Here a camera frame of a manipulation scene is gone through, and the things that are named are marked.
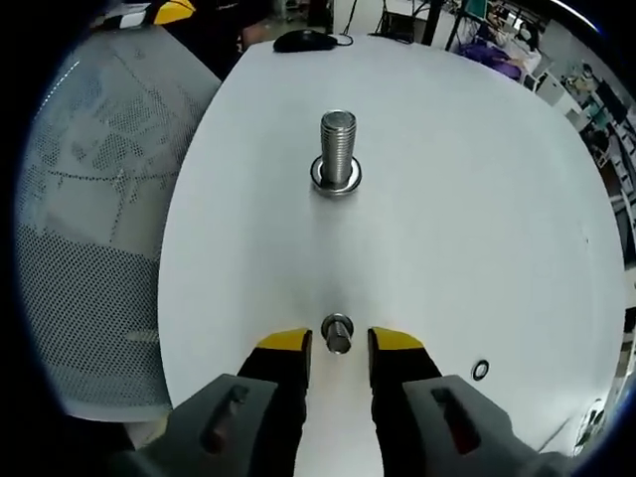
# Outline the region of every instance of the mouse cable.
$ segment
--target mouse cable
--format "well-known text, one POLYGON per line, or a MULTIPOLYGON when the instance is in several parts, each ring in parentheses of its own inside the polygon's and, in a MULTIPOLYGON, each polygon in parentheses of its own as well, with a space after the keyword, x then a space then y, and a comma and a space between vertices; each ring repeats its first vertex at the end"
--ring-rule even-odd
POLYGON ((347 22, 347 26, 345 27, 345 29, 342 31, 343 35, 349 34, 349 27, 351 27, 351 22, 354 19, 354 13, 356 13, 357 5, 358 5, 358 0, 354 0, 353 5, 351 6, 351 11, 349 12, 349 21, 347 22))

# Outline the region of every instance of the white table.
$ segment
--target white table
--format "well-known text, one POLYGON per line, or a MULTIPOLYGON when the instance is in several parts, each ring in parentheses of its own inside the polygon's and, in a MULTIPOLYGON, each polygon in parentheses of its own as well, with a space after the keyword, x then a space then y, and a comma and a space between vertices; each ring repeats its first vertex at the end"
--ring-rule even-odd
POLYGON ((539 448, 606 396, 620 347, 620 243, 593 161, 561 114, 506 77, 421 45, 355 40, 306 54, 251 47, 199 126, 159 276, 173 405, 237 372, 267 334, 308 326, 296 475, 382 475, 376 325, 420 339, 443 374, 470 380, 488 359, 471 384, 539 448), (330 108, 357 115, 363 169, 336 202, 309 179, 330 108), (356 326, 344 356, 320 338, 333 312, 356 326))

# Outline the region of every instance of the bolt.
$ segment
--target bolt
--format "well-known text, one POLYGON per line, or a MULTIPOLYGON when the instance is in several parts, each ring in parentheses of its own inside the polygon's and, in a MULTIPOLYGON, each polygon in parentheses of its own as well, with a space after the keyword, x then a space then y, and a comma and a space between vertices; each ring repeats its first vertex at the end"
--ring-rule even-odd
POLYGON ((327 342, 327 349, 337 355, 344 355, 351 349, 353 332, 353 323, 341 313, 329 315, 322 323, 322 336, 327 342))
POLYGON ((310 168, 311 179, 320 194, 345 196, 360 185, 362 170, 354 157, 356 127, 356 116, 349 111, 328 111, 322 116, 322 154, 310 168))
POLYGON ((356 116, 349 111, 329 111, 320 121, 322 177, 327 184, 342 186, 351 177, 356 141, 356 116))

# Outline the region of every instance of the black object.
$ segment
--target black object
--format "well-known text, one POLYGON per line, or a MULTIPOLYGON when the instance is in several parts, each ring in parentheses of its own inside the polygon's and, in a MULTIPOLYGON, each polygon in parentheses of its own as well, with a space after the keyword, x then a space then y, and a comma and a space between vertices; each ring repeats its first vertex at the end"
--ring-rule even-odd
POLYGON ((596 94, 598 94, 598 97, 600 97, 600 100, 603 101, 604 106, 617 123, 620 124, 625 120, 625 117, 627 116, 627 108, 618 96, 614 94, 614 91, 606 81, 601 82, 596 89, 596 94))
POLYGON ((338 40, 313 30, 294 30, 278 37, 274 51, 278 53, 318 52, 333 50, 338 40))
POLYGON ((443 4, 444 0, 430 0, 430 10, 428 11, 428 18, 426 19, 426 27, 421 37, 421 43, 423 45, 430 46, 433 43, 433 37, 435 36, 435 30, 437 29, 437 22, 439 21, 439 14, 441 13, 443 4))
POLYGON ((488 363, 486 360, 479 360, 477 363, 475 363, 475 366, 473 366, 473 371, 472 371, 472 377, 473 380, 475 381, 481 381, 484 378, 486 378, 486 375, 488 374, 488 372, 490 371, 490 363, 488 363))
POLYGON ((467 15, 466 5, 468 5, 468 0, 461 0, 461 6, 459 7, 459 10, 455 12, 455 23, 453 24, 453 29, 451 30, 450 35, 448 36, 446 48, 444 48, 444 50, 446 50, 447 52, 450 51, 450 46, 453 44, 453 38, 455 38, 455 35, 457 35, 457 30, 459 30, 459 22, 461 22, 462 16, 467 15))

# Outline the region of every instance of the purple clothing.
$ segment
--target purple clothing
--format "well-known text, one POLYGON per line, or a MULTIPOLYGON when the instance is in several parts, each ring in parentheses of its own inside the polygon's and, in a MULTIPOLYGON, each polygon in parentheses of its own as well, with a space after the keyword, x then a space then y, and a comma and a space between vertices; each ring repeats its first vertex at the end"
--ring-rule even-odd
POLYGON ((498 48, 471 43, 470 45, 460 47, 458 54, 473 62, 481 63, 485 67, 495 70, 511 80, 517 81, 521 78, 521 68, 506 63, 510 57, 498 48))

